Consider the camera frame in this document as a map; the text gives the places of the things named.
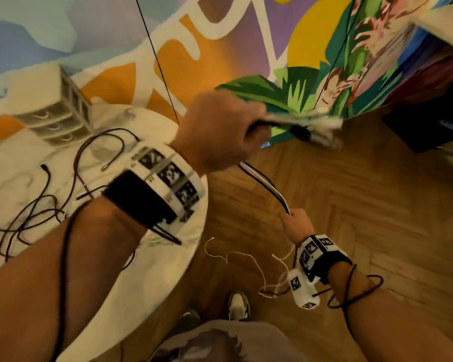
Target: forearm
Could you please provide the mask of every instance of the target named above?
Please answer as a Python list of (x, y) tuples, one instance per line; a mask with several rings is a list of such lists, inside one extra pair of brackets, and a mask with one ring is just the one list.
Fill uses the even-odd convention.
[[(0, 360), (47, 361), (52, 355), (65, 228), (66, 222), (0, 268)], [(97, 313), (145, 231), (104, 197), (78, 215), (67, 257), (64, 347)]]
[[(332, 266), (328, 280), (339, 302), (344, 301), (352, 266)], [(374, 287), (369, 278), (354, 272), (349, 298)], [(410, 308), (386, 290), (377, 290), (348, 309), (356, 342), (369, 361), (453, 361), (453, 342), (439, 330), (419, 320)]]

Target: parquet floor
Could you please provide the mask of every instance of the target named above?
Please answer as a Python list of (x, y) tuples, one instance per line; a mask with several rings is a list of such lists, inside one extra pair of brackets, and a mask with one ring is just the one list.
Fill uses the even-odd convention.
[[(333, 238), (366, 273), (413, 312), (453, 340), (453, 167), (440, 152), (414, 155), (376, 116), (346, 122), (345, 147), (332, 152), (296, 140), (259, 152), (250, 163), (263, 171), (291, 207), (303, 207), (318, 233)], [(277, 218), (281, 206), (234, 168), (209, 176), (210, 207), (192, 264), (163, 305), (123, 342), (123, 361), (147, 360), (178, 315), (194, 307), (206, 318), (222, 315), (230, 291), (247, 292), (253, 318), (280, 328), (306, 354), (325, 361), (365, 360), (342, 312), (323, 304), (297, 308), (290, 293), (277, 300), (257, 294), (262, 278), (251, 258), (230, 263), (205, 255), (252, 254), (268, 283), (284, 271), (271, 256), (290, 244)], [(98, 360), (120, 361), (115, 347)]]

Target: colorful wall mural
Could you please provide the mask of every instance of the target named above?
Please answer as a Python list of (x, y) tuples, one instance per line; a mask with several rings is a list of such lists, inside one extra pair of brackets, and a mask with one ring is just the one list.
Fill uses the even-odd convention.
[(7, 74), (55, 60), (90, 102), (179, 123), (213, 88), (270, 110), (350, 118), (382, 104), (407, 62), (412, 70), (426, 34), (411, 17), (452, 1), (0, 0), (0, 139), (21, 129), (7, 115)]

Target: round table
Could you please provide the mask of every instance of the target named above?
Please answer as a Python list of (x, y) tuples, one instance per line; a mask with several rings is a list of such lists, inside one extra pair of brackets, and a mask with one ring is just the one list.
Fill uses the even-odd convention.
[[(93, 106), (91, 116), (95, 129), (123, 127), (139, 138), (153, 135), (164, 142), (171, 141), (178, 128), (177, 124), (158, 113), (126, 105)], [(126, 149), (130, 150), (134, 145), (133, 137), (127, 132), (118, 134), (126, 141)], [(59, 201), (65, 200), (71, 188), (72, 163), (79, 145), (55, 149), (28, 129), (23, 129), (0, 143), (1, 228), (7, 227), (13, 217), (40, 194), (47, 179), (40, 164), (47, 164), (52, 173), (47, 193), (55, 194)], [(121, 159), (105, 172), (100, 171), (120, 147), (119, 140), (104, 137), (97, 139), (85, 150), (80, 161), (80, 174), (89, 188), (107, 184), (121, 171)], [(206, 176), (203, 177), (203, 182), (208, 188)], [(83, 193), (82, 186), (76, 184), (73, 198)], [(66, 212), (72, 213), (84, 200), (72, 200), (66, 207)], [(131, 265), (119, 275), (96, 316), (62, 353), (60, 362), (87, 362), (96, 358), (122, 341), (163, 302), (186, 271), (197, 249), (205, 225), (208, 195), (197, 206), (197, 210), (177, 235), (183, 242), (182, 246), (161, 240), (150, 231), (147, 232), (136, 249)], [(50, 203), (47, 204), (44, 200), (36, 211), (49, 207)], [(24, 235), (33, 242), (55, 226), (57, 222), (50, 220)], [(11, 253), (17, 255), (25, 247), (16, 241)], [(3, 263), (4, 258), (0, 256), (0, 266)]]

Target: person's right hand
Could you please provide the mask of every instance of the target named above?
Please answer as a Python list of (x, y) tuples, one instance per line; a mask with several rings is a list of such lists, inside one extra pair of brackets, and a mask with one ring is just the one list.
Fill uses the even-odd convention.
[(291, 208), (290, 212), (292, 215), (281, 213), (280, 219), (290, 241), (296, 246), (300, 246), (306, 237), (315, 235), (314, 226), (302, 208)]
[(270, 139), (269, 126), (248, 128), (267, 114), (265, 104), (245, 102), (229, 90), (199, 95), (170, 146), (201, 176), (239, 164)]

